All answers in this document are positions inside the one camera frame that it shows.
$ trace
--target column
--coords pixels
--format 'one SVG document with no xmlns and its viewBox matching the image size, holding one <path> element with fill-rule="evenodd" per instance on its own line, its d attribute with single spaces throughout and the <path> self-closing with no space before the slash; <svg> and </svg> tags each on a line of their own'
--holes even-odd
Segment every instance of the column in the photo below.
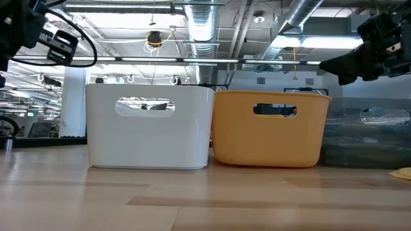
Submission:
<svg viewBox="0 0 411 231">
<path fill-rule="evenodd" d="M 28 136 L 33 123 L 37 123 L 38 121 L 39 121 L 39 111 L 38 110 L 27 110 L 26 123 L 24 124 L 24 137 Z"/>
<path fill-rule="evenodd" d="M 85 136 L 85 85 L 88 81 L 86 68 L 65 68 L 59 137 Z"/>
</svg>

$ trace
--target ceiling duct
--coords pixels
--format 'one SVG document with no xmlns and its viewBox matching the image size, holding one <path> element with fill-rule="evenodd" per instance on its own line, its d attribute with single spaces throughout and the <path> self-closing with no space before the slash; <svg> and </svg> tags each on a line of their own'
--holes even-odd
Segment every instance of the ceiling duct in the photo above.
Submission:
<svg viewBox="0 0 411 231">
<path fill-rule="evenodd" d="M 62 8 L 66 13 L 158 13 L 184 15 L 182 6 L 175 6 L 172 3 L 138 5 L 130 2 L 68 1 L 63 4 Z"/>
<path fill-rule="evenodd" d="M 297 28 L 297 31 L 302 32 L 302 25 L 308 18 L 314 13 L 314 11 L 321 5 L 324 0 L 294 0 L 291 3 L 290 10 L 283 15 L 275 18 L 273 26 L 271 28 L 272 41 L 265 52 L 262 53 L 258 59 L 273 60 L 280 51 L 281 46 L 277 46 L 274 43 L 278 34 L 286 33 L 287 31 Z M 261 73 L 263 71 L 272 71 L 273 67 L 269 65 L 259 65 L 256 67 L 256 72 Z"/>
<path fill-rule="evenodd" d="M 213 5 L 185 5 L 184 6 L 190 40 L 194 42 L 214 42 L 216 38 L 217 6 Z M 193 44 L 191 51 L 195 58 L 214 58 L 215 44 Z M 213 66 L 197 65 L 197 83 L 212 83 Z"/>
</svg>

